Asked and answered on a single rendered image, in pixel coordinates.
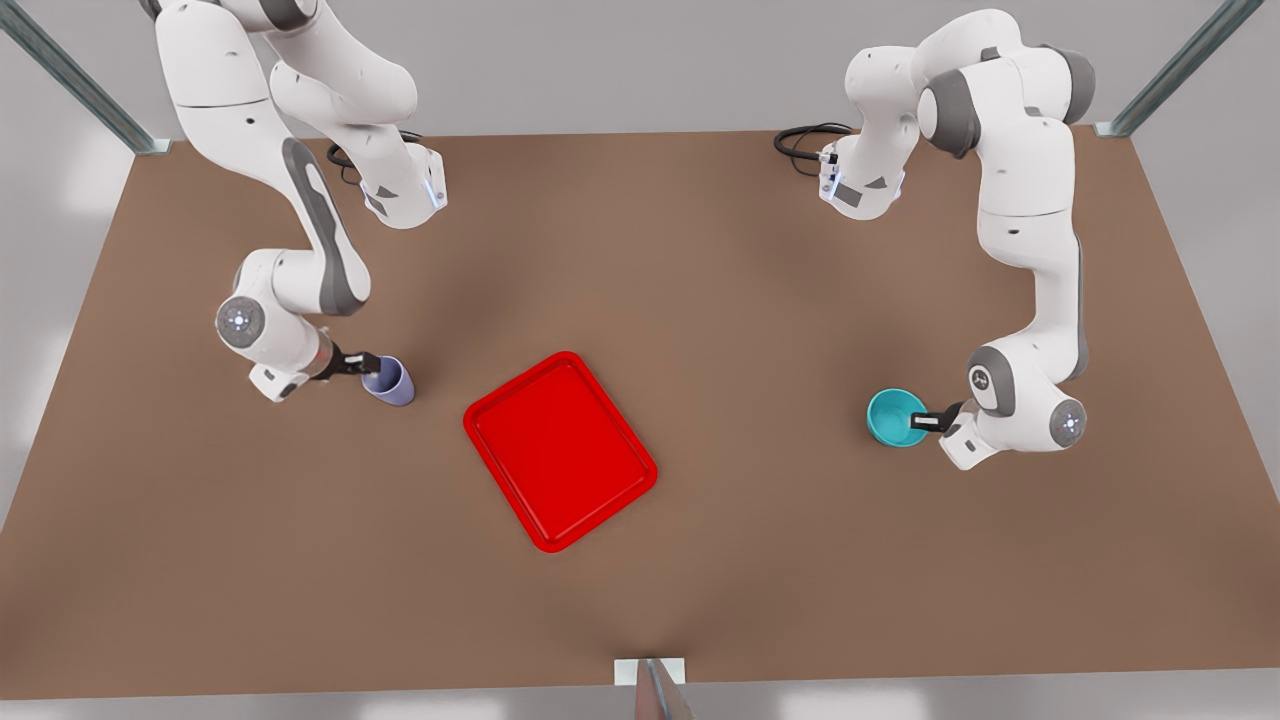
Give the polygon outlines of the teal bowl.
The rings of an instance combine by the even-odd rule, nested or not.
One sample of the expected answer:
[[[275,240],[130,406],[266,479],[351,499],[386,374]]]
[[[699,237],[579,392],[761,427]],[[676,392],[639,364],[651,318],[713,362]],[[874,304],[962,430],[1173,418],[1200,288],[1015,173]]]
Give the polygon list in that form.
[[[913,427],[913,414],[925,413],[925,405],[900,388],[877,392],[867,407],[867,425],[882,445],[906,448],[922,442],[928,430]]]

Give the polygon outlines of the lavender cup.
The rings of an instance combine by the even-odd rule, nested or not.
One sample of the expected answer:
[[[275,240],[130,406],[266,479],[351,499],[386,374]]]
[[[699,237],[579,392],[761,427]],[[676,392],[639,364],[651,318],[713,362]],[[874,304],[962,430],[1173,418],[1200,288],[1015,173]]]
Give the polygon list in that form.
[[[415,398],[415,384],[404,366],[392,356],[379,356],[379,368],[361,375],[364,388],[375,398],[403,407]]]

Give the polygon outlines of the silver frame post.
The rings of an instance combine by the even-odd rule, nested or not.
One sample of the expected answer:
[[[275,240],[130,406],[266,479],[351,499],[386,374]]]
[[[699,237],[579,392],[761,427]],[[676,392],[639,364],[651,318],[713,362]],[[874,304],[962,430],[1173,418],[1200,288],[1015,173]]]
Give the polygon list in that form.
[[[1101,138],[1133,136],[1267,0],[1222,0],[1111,120],[1093,124]]]
[[[614,684],[635,689],[634,720],[696,720],[684,697],[686,660],[616,659]]]
[[[17,0],[0,0],[0,29],[133,154],[155,156],[170,152],[169,138],[152,137]]]

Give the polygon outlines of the red tray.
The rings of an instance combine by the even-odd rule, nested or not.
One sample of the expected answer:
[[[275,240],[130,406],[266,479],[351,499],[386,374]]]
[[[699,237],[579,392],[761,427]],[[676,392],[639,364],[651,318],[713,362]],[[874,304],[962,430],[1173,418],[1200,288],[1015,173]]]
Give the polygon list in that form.
[[[577,354],[472,404],[463,428],[530,541],[558,553],[652,489],[658,465]]]

